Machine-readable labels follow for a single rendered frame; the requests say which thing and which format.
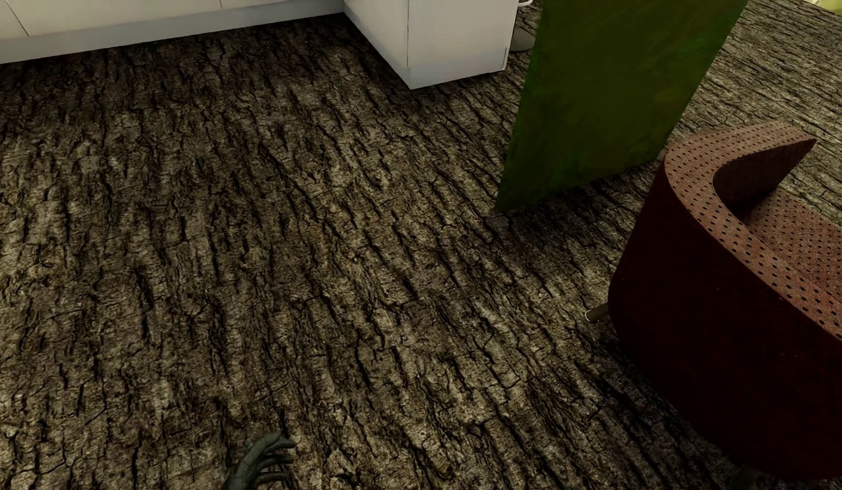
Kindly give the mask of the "green flat panel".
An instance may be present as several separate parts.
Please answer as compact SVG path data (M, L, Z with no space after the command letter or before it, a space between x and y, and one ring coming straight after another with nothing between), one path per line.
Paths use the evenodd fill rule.
M748 0L544 0L506 212L655 160Z

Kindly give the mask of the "white cabinet unit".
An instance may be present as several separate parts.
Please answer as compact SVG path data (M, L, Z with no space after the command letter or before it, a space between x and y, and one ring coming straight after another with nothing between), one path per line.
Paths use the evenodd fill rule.
M0 0L0 64L345 14L410 89L502 71L519 0Z

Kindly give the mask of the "white chair base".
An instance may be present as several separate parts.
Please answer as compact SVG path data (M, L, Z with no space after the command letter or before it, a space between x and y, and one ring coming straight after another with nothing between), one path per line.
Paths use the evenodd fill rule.
M520 10L526 6L532 5L533 2L534 0L518 0L517 12L520 12ZM523 29L517 25L516 17L509 52L518 53L529 51L534 47L534 44L535 37L528 30Z

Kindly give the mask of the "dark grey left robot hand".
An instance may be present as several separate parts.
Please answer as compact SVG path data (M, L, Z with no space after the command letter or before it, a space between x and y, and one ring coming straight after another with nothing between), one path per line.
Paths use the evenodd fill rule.
M247 447L240 462L230 471L218 490L259 490L262 485L290 479L284 466L294 462L290 450L297 442L270 432Z

